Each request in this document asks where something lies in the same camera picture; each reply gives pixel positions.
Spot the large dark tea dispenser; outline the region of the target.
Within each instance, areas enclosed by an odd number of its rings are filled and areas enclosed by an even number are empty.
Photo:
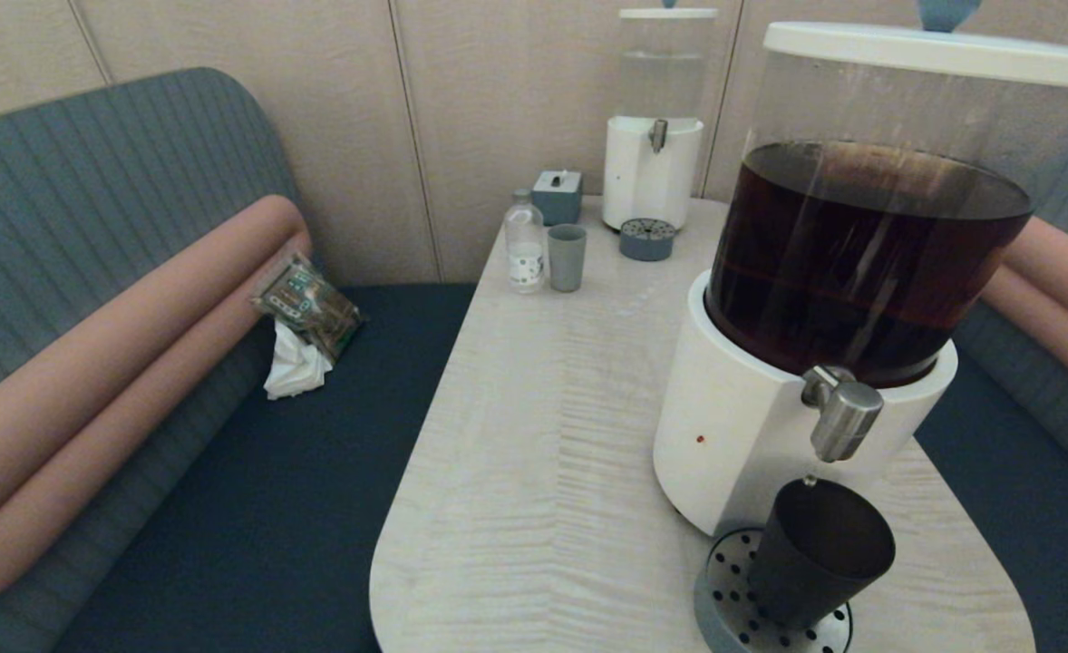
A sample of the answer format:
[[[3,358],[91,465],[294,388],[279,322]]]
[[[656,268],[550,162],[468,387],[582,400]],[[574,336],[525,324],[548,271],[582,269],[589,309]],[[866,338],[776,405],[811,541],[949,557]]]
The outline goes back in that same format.
[[[707,534],[778,491],[885,472],[956,375],[958,322],[1068,164],[1068,46],[918,28],[774,22],[712,268],[688,290],[654,444],[659,486]],[[802,376],[841,366],[885,406],[852,458],[811,445]]]

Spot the large silver dispenser tap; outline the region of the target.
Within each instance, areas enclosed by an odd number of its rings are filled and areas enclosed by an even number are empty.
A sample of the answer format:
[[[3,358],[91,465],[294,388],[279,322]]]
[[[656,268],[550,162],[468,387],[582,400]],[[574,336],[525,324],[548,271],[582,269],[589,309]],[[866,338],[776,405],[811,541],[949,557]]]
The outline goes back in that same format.
[[[882,413],[883,397],[841,366],[814,366],[802,380],[801,402],[820,413],[811,433],[816,458],[824,463],[852,458]]]

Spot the black plastic cup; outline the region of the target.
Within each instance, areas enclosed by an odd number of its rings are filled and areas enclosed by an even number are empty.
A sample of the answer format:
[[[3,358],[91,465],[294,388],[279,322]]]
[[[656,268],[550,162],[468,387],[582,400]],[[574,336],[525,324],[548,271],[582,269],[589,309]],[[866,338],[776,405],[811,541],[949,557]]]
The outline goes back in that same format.
[[[886,518],[860,493],[794,480],[778,491],[748,588],[763,617],[806,629],[881,579],[896,553]]]

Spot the grey plastic cup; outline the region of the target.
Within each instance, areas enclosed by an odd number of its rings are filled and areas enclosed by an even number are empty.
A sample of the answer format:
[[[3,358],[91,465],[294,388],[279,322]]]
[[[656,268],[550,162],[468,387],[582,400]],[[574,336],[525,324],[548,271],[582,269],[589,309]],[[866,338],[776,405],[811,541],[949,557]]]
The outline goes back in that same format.
[[[548,230],[550,285],[555,292],[579,290],[587,255],[587,232],[577,224],[552,226]]]

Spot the clear plastic bottle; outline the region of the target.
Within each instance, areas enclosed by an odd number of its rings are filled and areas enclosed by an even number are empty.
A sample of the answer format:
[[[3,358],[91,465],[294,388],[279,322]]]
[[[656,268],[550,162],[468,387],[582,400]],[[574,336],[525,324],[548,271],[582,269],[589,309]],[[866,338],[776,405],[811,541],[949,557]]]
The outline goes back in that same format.
[[[545,218],[529,189],[514,190],[511,199],[502,220],[509,284],[519,294],[539,292],[546,276]]]

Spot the grey tissue box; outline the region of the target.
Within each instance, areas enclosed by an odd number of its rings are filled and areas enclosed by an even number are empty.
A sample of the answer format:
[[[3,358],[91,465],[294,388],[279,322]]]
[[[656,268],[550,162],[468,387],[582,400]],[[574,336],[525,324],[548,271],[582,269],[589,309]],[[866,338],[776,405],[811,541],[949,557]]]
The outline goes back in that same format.
[[[571,170],[541,171],[531,201],[541,211],[543,224],[577,224],[583,197],[583,174]]]

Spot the small grey drip tray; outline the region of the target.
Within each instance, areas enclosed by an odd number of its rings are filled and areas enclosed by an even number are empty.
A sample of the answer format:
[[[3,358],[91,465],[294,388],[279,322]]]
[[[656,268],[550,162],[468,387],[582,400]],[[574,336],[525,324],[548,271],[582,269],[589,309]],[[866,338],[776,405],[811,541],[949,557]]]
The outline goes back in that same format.
[[[674,252],[678,229],[661,219],[629,219],[618,232],[618,251],[622,256],[655,263],[666,260]]]

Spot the small clear water dispenser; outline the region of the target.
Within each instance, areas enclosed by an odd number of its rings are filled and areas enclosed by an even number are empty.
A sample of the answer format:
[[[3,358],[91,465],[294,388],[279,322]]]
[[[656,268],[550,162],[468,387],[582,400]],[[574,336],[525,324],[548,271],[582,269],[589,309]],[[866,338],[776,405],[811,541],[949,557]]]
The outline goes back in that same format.
[[[703,144],[705,69],[719,11],[714,7],[627,7],[618,13],[618,92],[606,123],[603,220],[684,227]],[[653,154],[657,119],[668,120],[666,145]]]

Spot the green snack packet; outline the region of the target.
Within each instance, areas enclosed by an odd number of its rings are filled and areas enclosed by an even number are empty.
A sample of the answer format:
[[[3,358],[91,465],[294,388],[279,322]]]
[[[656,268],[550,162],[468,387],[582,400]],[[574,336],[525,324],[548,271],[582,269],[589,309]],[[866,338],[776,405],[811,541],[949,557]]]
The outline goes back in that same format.
[[[365,315],[297,249],[284,249],[261,274],[249,302],[317,348],[331,364],[352,342]]]

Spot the white crumpled tissue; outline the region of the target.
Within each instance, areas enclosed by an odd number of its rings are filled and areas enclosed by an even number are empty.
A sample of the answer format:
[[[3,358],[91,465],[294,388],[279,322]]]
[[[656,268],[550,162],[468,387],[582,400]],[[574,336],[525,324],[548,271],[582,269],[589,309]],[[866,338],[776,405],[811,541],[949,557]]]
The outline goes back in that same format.
[[[334,364],[314,344],[295,335],[285,323],[276,321],[274,328],[272,364],[262,385],[268,400],[298,397],[321,387]]]

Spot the large grey perforated drip tray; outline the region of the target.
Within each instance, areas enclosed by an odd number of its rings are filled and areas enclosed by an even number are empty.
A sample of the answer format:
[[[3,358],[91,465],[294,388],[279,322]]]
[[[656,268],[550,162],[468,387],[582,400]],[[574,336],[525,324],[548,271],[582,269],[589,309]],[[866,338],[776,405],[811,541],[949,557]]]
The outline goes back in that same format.
[[[850,604],[807,628],[779,627],[761,613],[748,584],[761,529],[742,528],[716,539],[697,574],[693,609],[712,653],[849,653],[854,635]]]

